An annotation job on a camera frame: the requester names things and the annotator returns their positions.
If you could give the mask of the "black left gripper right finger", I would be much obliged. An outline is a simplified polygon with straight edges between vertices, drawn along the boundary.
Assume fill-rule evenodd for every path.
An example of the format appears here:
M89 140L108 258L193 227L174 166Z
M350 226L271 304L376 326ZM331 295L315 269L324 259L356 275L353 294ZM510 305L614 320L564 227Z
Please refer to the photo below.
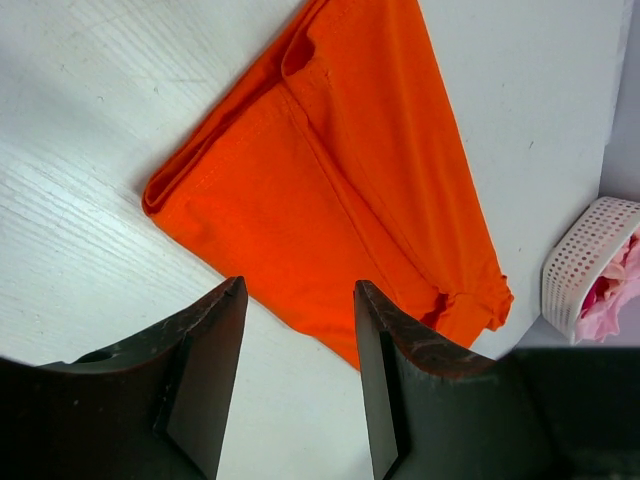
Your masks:
M527 348L492 360L354 290L378 479L635 479L639 352Z

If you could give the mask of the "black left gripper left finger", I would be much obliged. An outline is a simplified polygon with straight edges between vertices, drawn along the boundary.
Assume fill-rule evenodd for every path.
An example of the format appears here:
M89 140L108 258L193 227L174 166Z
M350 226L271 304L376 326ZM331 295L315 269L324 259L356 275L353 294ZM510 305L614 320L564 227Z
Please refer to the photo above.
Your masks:
M248 293L232 277L74 362L1 362L5 479L212 479Z

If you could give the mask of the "orange t shirt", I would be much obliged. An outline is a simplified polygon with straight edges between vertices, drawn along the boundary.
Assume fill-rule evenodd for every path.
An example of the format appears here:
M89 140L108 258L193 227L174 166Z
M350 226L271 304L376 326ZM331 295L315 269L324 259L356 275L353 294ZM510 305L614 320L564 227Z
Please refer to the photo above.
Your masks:
M142 208L351 365L359 280L464 347L513 301L415 1L307 2Z

